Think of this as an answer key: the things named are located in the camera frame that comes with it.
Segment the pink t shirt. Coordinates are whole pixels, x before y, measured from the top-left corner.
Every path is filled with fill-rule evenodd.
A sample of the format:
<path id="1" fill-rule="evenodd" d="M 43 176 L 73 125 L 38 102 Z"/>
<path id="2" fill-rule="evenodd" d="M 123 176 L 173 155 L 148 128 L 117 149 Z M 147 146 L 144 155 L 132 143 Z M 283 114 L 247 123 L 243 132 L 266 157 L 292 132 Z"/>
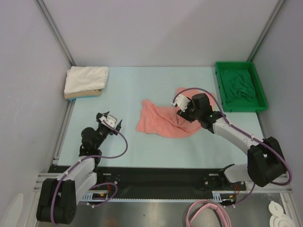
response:
<path id="1" fill-rule="evenodd" d="M 136 127 L 138 132 L 179 139 L 190 137 L 202 129 L 198 121 L 190 123 L 177 115 L 178 108 L 156 106 L 150 100 L 143 100 L 141 104 L 140 119 Z"/>

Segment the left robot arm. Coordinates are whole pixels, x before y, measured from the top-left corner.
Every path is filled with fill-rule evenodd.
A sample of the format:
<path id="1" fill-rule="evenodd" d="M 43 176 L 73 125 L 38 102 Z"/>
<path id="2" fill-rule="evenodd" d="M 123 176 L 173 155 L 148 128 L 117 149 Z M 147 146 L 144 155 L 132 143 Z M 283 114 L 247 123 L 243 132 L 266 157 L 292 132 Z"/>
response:
<path id="1" fill-rule="evenodd" d="M 100 150 L 101 144 L 109 135 L 118 135 L 121 122 L 109 112 L 98 113 L 98 128 L 87 127 L 81 132 L 81 145 L 78 161 L 56 178 L 46 178 L 41 187 L 36 210 L 39 222 L 52 224 L 70 224 L 76 214 L 77 206 L 91 189 L 102 186 L 113 190 L 107 194 L 104 202 L 114 198 L 118 192 L 116 183 L 105 182 L 103 175 L 97 173 L 97 166 L 105 156 Z"/>

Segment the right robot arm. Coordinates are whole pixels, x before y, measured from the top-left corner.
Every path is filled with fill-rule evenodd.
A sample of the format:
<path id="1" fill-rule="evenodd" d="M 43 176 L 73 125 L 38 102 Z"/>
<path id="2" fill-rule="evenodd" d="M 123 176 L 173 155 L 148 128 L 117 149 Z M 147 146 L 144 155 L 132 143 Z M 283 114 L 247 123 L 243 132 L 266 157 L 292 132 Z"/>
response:
<path id="1" fill-rule="evenodd" d="M 191 98 L 179 94 L 172 104 L 178 108 L 177 114 L 186 121 L 199 122 L 202 128 L 226 139 L 247 156 L 246 164 L 231 164 L 222 169 L 223 175 L 218 178 L 222 189 L 229 190 L 240 181 L 253 182 L 259 187 L 269 183 L 278 184 L 276 179 L 287 172 L 281 148 L 275 138 L 259 139 L 240 129 L 221 110 L 213 110 L 210 97 L 205 93 Z"/>

